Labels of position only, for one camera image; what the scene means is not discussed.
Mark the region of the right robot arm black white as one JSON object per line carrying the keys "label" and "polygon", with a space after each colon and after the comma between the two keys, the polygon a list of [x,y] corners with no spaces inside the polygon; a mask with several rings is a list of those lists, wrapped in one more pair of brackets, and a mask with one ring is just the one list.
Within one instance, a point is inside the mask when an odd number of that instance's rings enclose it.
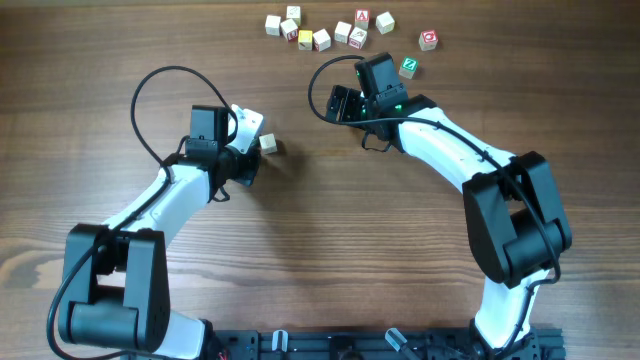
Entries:
{"label": "right robot arm black white", "polygon": [[363,130],[417,158],[463,197],[469,247],[485,275],[472,320],[471,355],[505,359],[524,349],[540,287],[561,278],[572,245],[566,213],[545,158],[495,148],[451,121],[431,99],[409,97],[390,54],[353,55],[358,89],[336,85],[321,120]]}

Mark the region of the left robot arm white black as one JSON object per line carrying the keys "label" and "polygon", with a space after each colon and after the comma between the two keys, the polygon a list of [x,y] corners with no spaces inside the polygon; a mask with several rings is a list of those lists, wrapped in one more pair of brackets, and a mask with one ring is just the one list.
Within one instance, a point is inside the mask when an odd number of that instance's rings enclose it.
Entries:
{"label": "left robot arm white black", "polygon": [[224,202],[227,181],[249,186],[260,163],[263,115],[237,105],[195,106],[177,152],[128,207],[68,234],[49,341],[107,348],[124,359],[199,359],[211,326],[171,308],[166,249],[186,222]]}

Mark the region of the wooden block red sides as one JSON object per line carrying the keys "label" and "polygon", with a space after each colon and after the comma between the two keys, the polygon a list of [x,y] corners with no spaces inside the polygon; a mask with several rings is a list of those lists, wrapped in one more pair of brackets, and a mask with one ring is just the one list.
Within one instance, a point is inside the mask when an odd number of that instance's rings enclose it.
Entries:
{"label": "wooden block red sides", "polygon": [[273,133],[261,135],[259,137],[261,153],[263,155],[272,154],[278,151],[277,140]]}

